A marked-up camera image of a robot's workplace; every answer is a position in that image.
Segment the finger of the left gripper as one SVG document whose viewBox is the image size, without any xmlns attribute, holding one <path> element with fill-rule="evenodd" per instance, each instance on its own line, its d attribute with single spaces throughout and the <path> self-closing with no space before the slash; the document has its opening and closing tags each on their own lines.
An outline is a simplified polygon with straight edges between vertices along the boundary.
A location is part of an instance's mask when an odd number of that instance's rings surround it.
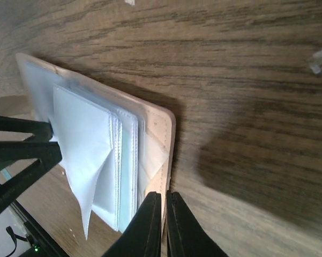
<svg viewBox="0 0 322 257">
<path fill-rule="evenodd" d="M 30 133 L 25 141 L 47 142 L 53 136 L 53 129 L 47 122 L 0 116 L 0 131 Z"/>
</svg>

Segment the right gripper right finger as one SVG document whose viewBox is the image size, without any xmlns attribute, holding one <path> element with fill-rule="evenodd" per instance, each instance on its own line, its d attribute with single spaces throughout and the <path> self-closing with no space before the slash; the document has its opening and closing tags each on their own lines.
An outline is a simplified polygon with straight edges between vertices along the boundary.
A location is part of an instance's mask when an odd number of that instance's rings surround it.
<svg viewBox="0 0 322 257">
<path fill-rule="evenodd" d="M 203 230 L 178 192 L 166 193 L 167 255 L 227 256 Z"/>
</svg>

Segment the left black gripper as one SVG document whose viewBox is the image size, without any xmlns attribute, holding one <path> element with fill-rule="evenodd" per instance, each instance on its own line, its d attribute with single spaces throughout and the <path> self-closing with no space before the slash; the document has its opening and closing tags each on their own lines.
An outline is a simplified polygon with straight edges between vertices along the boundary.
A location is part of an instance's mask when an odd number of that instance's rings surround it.
<svg viewBox="0 0 322 257">
<path fill-rule="evenodd" d="M 16 200 L 17 197 L 62 160 L 58 143 L 0 141 L 0 171 L 18 160 L 29 159 L 36 159 L 36 161 L 3 185 L 0 185 L 0 214 L 10 205 L 10 208 L 23 222 L 23 227 L 26 231 L 25 236 L 20 236 L 14 232 L 11 226 L 6 227 L 6 232 L 14 243 L 14 249 L 8 256 L 15 254 L 20 240 L 28 243 L 29 249 L 19 254 L 19 256 L 68 257 L 67 252 Z"/>
</svg>

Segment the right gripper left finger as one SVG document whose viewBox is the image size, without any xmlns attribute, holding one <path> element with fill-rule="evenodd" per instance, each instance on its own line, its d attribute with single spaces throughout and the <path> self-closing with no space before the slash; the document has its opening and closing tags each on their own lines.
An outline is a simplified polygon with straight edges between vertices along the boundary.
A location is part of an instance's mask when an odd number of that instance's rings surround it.
<svg viewBox="0 0 322 257">
<path fill-rule="evenodd" d="M 161 255 L 161 194 L 150 192 L 120 238 L 104 256 Z"/>
</svg>

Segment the beige leather card holder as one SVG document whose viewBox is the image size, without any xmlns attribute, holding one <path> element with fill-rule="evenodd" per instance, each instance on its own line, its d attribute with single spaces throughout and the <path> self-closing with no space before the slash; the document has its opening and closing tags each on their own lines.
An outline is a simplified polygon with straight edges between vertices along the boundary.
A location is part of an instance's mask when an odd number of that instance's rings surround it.
<svg viewBox="0 0 322 257">
<path fill-rule="evenodd" d="M 18 53 L 35 117 L 49 122 L 81 211 L 124 232 L 149 192 L 170 186 L 176 119 L 163 107 Z"/>
</svg>

